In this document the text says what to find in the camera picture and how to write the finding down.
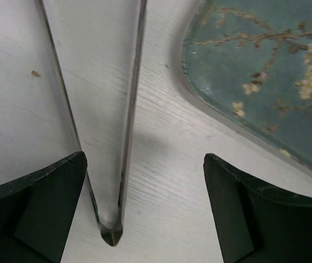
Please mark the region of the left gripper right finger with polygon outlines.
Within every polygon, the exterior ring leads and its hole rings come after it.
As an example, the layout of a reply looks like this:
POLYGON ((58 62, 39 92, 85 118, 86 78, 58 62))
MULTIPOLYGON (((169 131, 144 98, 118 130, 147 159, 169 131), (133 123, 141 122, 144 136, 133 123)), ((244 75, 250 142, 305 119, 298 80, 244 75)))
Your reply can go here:
POLYGON ((224 262, 312 262, 312 197, 272 185, 218 156, 204 175, 224 262))

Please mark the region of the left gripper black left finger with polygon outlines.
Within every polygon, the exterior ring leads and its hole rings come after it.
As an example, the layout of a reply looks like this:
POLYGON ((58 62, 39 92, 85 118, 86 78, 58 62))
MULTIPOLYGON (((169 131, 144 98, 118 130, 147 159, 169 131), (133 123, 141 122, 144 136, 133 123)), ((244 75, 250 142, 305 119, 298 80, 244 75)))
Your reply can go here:
POLYGON ((86 177, 75 152, 0 185, 0 262, 60 262, 86 177))

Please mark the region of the metal tongs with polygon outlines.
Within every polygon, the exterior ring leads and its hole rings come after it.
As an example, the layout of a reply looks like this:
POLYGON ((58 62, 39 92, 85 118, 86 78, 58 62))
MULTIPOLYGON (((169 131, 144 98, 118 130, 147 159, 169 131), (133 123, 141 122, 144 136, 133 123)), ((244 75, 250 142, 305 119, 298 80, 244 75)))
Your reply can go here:
MULTIPOLYGON (((58 54, 57 54, 56 47, 54 44, 53 35, 52 35, 52 31, 49 25, 48 16, 47 16, 47 12, 44 6, 44 2, 38 1, 37 3, 38 3, 40 11, 42 12, 44 23, 45 23, 46 30, 48 33, 48 37, 50 40, 54 62, 56 65, 56 69, 58 70, 59 81, 63 89, 67 108, 69 110, 69 117, 70 117, 70 121, 73 127, 73 134, 74 134, 74 137, 78 146, 81 147, 75 119, 74 119, 73 112, 71 109, 69 96, 67 93, 62 69, 60 66, 58 54)), ((128 108, 127 108, 127 115, 126 115, 126 126, 124 129, 124 139, 123 139, 123 147, 122 147, 121 179, 120 179, 120 184, 119 184, 118 202, 117 202, 118 218, 117 218, 117 222, 114 224, 112 228, 106 227, 101 222, 99 211, 98 211, 98 204, 96 202, 96 198, 93 192, 92 183, 90 181, 90 177, 88 175, 86 176, 88 189, 89 189, 89 195, 92 201, 92 206, 93 206, 96 222, 100 228, 101 237, 105 241, 105 243, 107 243, 111 247, 117 246, 123 235, 124 212, 125 212, 126 199, 127 199, 127 182, 128 182, 129 169, 130 169, 134 118, 135 118, 136 100, 137 100, 137 92, 138 92, 141 56, 142 56, 142 50, 143 50, 147 3, 148 3, 147 1, 140 2, 139 13, 138 13, 138 27, 137 27, 137 37, 136 37, 136 44, 135 44, 135 54, 134 54, 134 59, 133 59, 132 77, 131 77, 131 83, 130 83, 130 89, 129 89, 129 99, 128 99, 128 104, 127 104, 128 108)))

